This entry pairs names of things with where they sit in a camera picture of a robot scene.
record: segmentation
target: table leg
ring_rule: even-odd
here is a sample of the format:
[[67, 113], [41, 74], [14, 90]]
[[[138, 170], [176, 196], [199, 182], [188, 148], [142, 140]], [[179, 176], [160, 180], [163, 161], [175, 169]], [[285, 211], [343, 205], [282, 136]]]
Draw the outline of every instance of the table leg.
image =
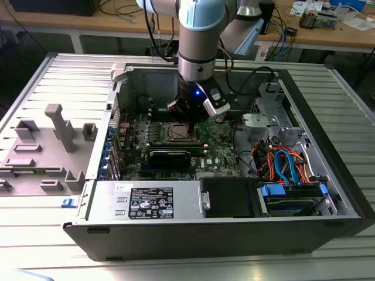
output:
[[119, 52], [122, 52], [124, 49], [122, 48], [122, 38], [121, 37], [116, 37], [117, 41], [117, 50]]
[[6, 37], [9, 39], [9, 41], [12, 42], [14, 45], [19, 44], [19, 40], [17, 37], [17, 31], [12, 31], [12, 30], [4, 30], [3, 31], [6, 34]]
[[80, 39], [80, 35], [78, 33], [70, 34], [71, 42], [73, 44], [74, 52], [76, 54], [83, 54], [84, 48]]
[[273, 41], [260, 41], [257, 56], [255, 60], [264, 61], [267, 57], [267, 53], [270, 47], [272, 47]]

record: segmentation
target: wooden workbench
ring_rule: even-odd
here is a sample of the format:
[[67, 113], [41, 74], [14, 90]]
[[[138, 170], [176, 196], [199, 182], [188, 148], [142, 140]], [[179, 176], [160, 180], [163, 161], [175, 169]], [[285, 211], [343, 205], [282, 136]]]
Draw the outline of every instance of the wooden workbench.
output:
[[[361, 32], [339, 22], [336, 29], [302, 29], [299, 27], [299, 17], [290, 15], [293, 0], [277, 0], [278, 10], [288, 26], [298, 29], [294, 47], [302, 49], [341, 50], [349, 52], [370, 52], [375, 46], [375, 30]], [[65, 33], [71, 36], [76, 53], [83, 52], [80, 35], [140, 37], [148, 38], [143, 12], [134, 14], [135, 23], [118, 16], [106, 15], [96, 11], [92, 17], [72, 15], [52, 15], [43, 13], [15, 12], [8, 0], [6, 3], [13, 16], [32, 32]], [[134, 0], [116, 0], [117, 6], [134, 4]], [[103, 6], [109, 13], [114, 13], [112, 3]], [[137, 6], [123, 8], [123, 12], [136, 11]], [[366, 6], [364, 13], [374, 13], [375, 8]], [[162, 38], [170, 38], [172, 34], [171, 18], [160, 16]], [[0, 23], [7, 30], [21, 30], [12, 17], [7, 13], [2, 3], [0, 5]], [[175, 32], [178, 34], [178, 20], [175, 19]], [[271, 25], [266, 35], [258, 37], [257, 44], [267, 50], [275, 46], [280, 36], [275, 26]]]

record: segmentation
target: aluminum extrusion table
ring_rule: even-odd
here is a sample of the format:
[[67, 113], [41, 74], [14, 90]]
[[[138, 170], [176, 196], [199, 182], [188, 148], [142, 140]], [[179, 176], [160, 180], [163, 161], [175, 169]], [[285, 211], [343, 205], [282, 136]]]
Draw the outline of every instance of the aluminum extrusion table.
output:
[[[58, 102], [73, 127], [98, 126], [111, 91], [112, 64], [147, 64], [149, 57], [58, 54], [46, 58], [0, 122], [0, 161], [17, 134], [20, 118], [52, 126], [45, 106]], [[247, 67], [276, 63], [237, 62]], [[350, 172], [375, 207], [375, 116], [335, 70], [319, 64], [277, 64], [288, 70]], [[95, 262], [64, 233], [61, 223], [76, 209], [61, 209], [63, 196], [0, 197], [2, 266], [54, 280], [373, 280], [375, 227], [338, 238], [312, 254], [168, 261]]]

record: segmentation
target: warning label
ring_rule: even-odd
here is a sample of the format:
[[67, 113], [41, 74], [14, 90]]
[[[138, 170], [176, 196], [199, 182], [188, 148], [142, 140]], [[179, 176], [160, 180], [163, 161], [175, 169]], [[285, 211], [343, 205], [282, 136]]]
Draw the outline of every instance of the warning label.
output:
[[173, 218], [173, 188], [131, 189], [130, 219]]

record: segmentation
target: blue clip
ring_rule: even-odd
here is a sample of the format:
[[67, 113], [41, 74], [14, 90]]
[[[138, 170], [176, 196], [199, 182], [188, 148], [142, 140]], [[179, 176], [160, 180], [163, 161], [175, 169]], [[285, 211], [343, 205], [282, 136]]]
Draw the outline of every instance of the blue clip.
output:
[[112, 143], [110, 143], [110, 142], [104, 142], [104, 149], [109, 150], [109, 149], [111, 149], [111, 147], [112, 147]]
[[99, 168], [98, 169], [98, 174], [105, 175], [107, 173], [107, 169]]
[[107, 157], [110, 155], [110, 152], [107, 151], [107, 150], [104, 150], [102, 153], [101, 153], [104, 157]]
[[326, 185], [321, 184], [319, 187], [321, 188], [321, 192], [323, 193], [323, 196], [327, 196], [328, 195], [328, 189], [327, 189]]
[[75, 203], [75, 199], [66, 198], [64, 199], [63, 204], [61, 204], [61, 208], [76, 208]]
[[107, 163], [108, 163], [108, 161], [105, 160], [105, 159], [100, 160], [100, 166], [105, 166]]
[[284, 196], [286, 195], [285, 189], [282, 184], [265, 184], [261, 188], [263, 196], [276, 195]]
[[115, 129], [111, 126], [108, 127], [108, 132], [109, 133], [115, 133]]

